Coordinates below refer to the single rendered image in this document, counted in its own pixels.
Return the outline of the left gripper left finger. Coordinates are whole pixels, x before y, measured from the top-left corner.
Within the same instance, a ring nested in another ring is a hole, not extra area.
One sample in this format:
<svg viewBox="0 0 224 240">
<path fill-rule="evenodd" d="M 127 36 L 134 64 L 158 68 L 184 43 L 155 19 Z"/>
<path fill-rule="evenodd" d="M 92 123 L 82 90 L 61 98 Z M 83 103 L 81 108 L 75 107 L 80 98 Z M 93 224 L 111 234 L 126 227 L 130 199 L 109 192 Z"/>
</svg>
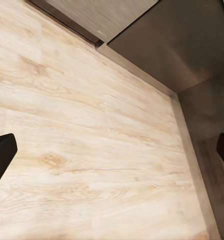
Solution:
<svg viewBox="0 0 224 240">
<path fill-rule="evenodd" d="M 18 152 L 18 146 L 13 133 L 0 136 L 0 180 Z"/>
</svg>

